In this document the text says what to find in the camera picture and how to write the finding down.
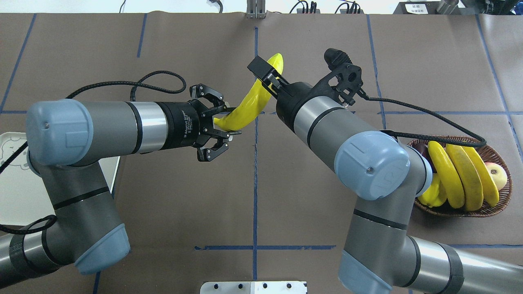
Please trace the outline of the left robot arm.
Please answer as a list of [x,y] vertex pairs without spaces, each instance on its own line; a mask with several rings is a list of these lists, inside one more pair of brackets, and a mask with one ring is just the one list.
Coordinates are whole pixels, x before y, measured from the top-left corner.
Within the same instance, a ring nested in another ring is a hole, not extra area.
[[194,147],[200,162],[228,149],[240,130],[216,129],[228,109],[221,93],[191,87],[188,102],[37,102],[26,117],[29,168],[41,177],[54,213],[1,237],[1,287],[49,275],[73,264],[101,272],[131,251],[125,224],[99,161]]

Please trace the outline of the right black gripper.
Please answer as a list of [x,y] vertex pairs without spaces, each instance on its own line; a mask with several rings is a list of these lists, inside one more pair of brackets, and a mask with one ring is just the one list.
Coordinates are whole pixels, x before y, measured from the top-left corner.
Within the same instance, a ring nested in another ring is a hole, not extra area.
[[277,96],[276,113],[280,120],[295,132],[295,118],[309,100],[324,96],[307,82],[289,82],[261,56],[256,56],[247,66],[272,96]]

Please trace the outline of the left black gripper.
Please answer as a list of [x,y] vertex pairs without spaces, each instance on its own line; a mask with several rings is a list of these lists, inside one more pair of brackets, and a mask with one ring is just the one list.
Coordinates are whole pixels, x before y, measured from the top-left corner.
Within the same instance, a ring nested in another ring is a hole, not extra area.
[[[228,151],[229,142],[242,130],[223,132],[219,135],[202,134],[203,127],[209,128],[211,118],[218,114],[229,114],[236,107],[224,101],[224,95],[203,84],[189,89],[189,102],[156,102],[165,115],[168,132],[161,149],[180,147],[197,148],[199,162],[211,162]],[[210,148],[203,147],[210,138],[217,142]]]

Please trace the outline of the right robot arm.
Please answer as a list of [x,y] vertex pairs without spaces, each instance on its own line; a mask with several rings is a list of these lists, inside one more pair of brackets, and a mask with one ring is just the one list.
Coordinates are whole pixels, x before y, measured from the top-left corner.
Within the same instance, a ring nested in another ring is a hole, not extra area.
[[328,49],[330,73],[311,86],[288,82],[256,56],[248,69],[277,99],[280,120],[335,172],[358,199],[338,277],[355,294],[402,287],[426,294],[521,294],[522,266],[407,235],[415,197],[430,184],[430,165],[413,147],[346,109],[362,90],[361,68]]

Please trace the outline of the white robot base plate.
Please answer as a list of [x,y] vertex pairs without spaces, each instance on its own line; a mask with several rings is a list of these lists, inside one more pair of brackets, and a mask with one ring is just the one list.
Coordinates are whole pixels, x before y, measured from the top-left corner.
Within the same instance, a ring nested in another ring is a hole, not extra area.
[[305,281],[212,281],[201,294],[308,294]]

